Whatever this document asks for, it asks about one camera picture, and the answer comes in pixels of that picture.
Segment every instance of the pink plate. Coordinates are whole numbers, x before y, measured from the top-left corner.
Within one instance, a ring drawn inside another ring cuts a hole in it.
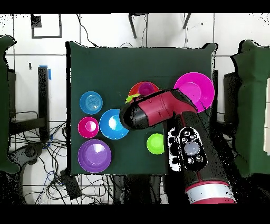
[[[204,74],[190,72],[181,76],[174,89],[180,89],[197,107],[198,113],[211,106],[215,89],[212,81]]]

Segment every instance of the metal stand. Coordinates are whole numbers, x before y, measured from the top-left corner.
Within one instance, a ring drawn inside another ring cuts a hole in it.
[[[15,117],[15,80],[16,74],[14,70],[8,71],[9,82],[9,98],[10,98],[10,113],[9,117]],[[49,140],[49,110],[48,110],[48,83],[47,83],[47,68],[38,68],[38,114],[39,118],[11,121],[9,125],[9,134],[15,135],[28,130],[39,128],[40,140]]]
[[[132,29],[132,33],[133,33],[134,39],[137,38],[137,35],[136,35],[136,31],[135,31],[134,24],[133,24],[133,21],[132,21],[132,16],[133,15],[134,16],[139,16],[139,15],[145,15],[145,14],[148,14],[148,13],[129,13],[129,22],[130,22],[130,26],[131,26],[131,29]],[[183,25],[183,29],[185,29],[187,27],[187,24],[188,24],[190,15],[191,15],[191,13],[188,13],[187,18],[185,20],[185,23]]]
[[[186,18],[186,20],[185,20],[185,23],[184,23],[184,25],[183,25],[183,30],[187,27],[187,24],[188,24],[190,15],[191,15],[191,13],[188,13],[187,18]]]

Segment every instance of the lime green bowl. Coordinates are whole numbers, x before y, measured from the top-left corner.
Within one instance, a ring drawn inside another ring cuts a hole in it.
[[[163,135],[155,133],[150,135],[146,142],[147,149],[154,155],[160,155],[164,152]]]
[[[134,95],[130,95],[127,99],[126,99],[126,103],[130,102],[133,97],[138,97],[140,94],[134,94]]]

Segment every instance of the table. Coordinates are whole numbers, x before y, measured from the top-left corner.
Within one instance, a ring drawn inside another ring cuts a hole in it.
[[[173,88],[176,80],[188,72],[200,72],[211,78],[212,56],[216,50],[214,43],[202,49],[86,48],[74,42],[67,42],[66,47],[67,122],[71,119],[71,142],[67,142],[67,147],[72,175],[89,174],[78,163],[78,150],[88,140],[81,137],[77,129],[79,121],[90,116],[79,105],[85,92],[95,91],[103,99],[101,111],[92,115],[99,121],[105,111],[120,109],[129,90],[138,82],[150,81],[166,89]],[[201,116],[207,125],[208,116],[205,113]],[[166,174],[165,154],[153,155],[146,147],[147,138],[153,133],[163,134],[162,125],[129,131],[120,140],[110,140],[99,131],[95,138],[106,142],[112,152],[111,164],[101,174]]]

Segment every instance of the green bowl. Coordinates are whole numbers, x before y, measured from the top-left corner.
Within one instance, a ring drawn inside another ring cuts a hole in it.
[[[163,135],[155,133],[150,135],[146,142],[147,149],[154,155],[160,155],[164,152]]]

